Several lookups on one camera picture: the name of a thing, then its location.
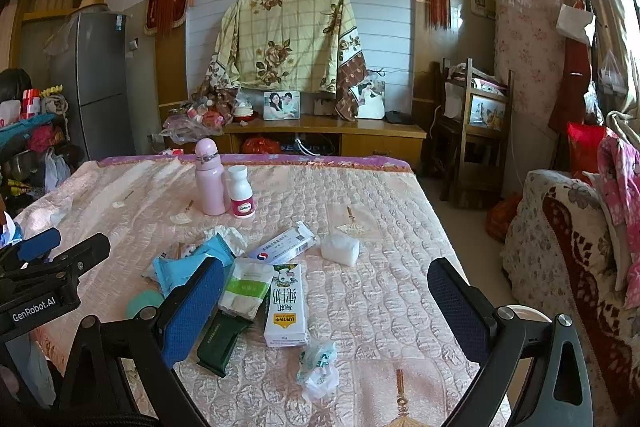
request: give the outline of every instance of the red pillow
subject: red pillow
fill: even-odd
[[[589,183],[582,171],[598,172],[598,145],[607,134],[607,128],[599,125],[583,125],[568,122],[569,162],[574,178]]]

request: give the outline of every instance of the white box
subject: white box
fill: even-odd
[[[300,255],[307,248],[316,243],[316,236],[302,221],[295,227],[277,235],[261,247],[247,254],[247,257],[257,259],[268,264],[288,263],[295,256]]]
[[[271,282],[264,340],[269,347],[306,344],[305,298],[299,264],[274,266],[278,275]]]

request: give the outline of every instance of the red and white can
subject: red and white can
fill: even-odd
[[[22,93],[21,118],[31,118],[40,114],[40,91],[38,89],[25,89]]]

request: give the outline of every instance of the blue packet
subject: blue packet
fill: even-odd
[[[166,298],[176,286],[186,284],[189,277],[195,273],[207,257],[220,259],[225,267],[225,276],[228,278],[236,258],[220,234],[216,234],[204,242],[184,259],[165,259],[162,257],[154,259],[154,268],[162,295]]]

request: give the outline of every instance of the gray refrigerator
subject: gray refrigerator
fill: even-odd
[[[136,153],[125,80],[124,15],[79,10],[67,23],[66,49],[53,55],[50,79],[69,104],[69,138],[85,160]]]

